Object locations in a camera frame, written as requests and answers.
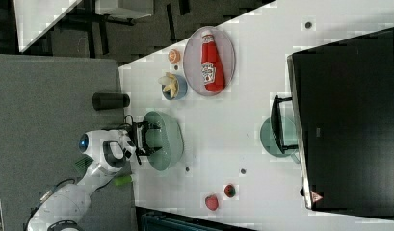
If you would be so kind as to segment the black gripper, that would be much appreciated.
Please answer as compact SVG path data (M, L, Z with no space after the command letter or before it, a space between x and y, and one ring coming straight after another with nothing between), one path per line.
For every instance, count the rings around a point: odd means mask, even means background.
M146 130L160 129L160 126L157 123L151 123L149 121L140 122L140 126ZM160 150L160 147L143 147L141 131L136 123L129 126L127 136L128 141L126 142L126 150L131 156L136 156L136 160L139 165L142 163L140 156L150 156Z

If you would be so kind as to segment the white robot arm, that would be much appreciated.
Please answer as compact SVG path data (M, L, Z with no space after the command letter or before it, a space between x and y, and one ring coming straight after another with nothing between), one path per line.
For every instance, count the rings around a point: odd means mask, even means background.
M149 156L156 150L146 143L157 123L138 122L126 128L86 132L79 141L81 153L92 162L76 184L59 185L46 194L31 215L24 231L84 231L79 221L91 205L92 194L109 184L131 156Z

